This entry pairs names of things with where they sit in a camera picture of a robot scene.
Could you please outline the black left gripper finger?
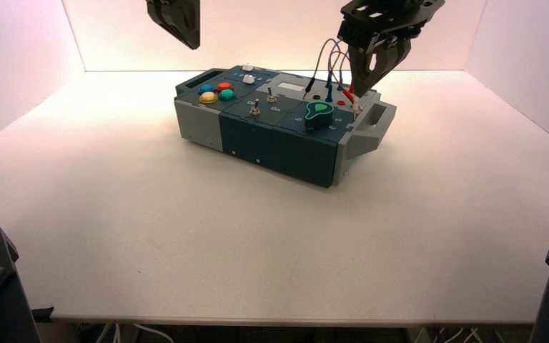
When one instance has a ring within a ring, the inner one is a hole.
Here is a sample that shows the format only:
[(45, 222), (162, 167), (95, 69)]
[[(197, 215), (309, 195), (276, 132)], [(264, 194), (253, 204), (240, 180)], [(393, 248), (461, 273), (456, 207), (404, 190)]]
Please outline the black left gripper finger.
[(175, 1), (147, 0), (147, 13), (150, 19), (179, 41), (184, 41), (184, 12)]
[(182, 12), (180, 40), (191, 50), (196, 50), (200, 46), (200, 1), (181, 0), (179, 8)]

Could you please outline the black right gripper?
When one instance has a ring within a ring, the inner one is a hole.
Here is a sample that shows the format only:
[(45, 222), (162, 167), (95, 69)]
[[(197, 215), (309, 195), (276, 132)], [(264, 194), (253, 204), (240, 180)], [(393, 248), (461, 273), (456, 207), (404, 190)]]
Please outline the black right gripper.
[(341, 8), (337, 38), (348, 47), (354, 95), (388, 75), (411, 49), (410, 40), (445, 4), (430, 1), (350, 1)]

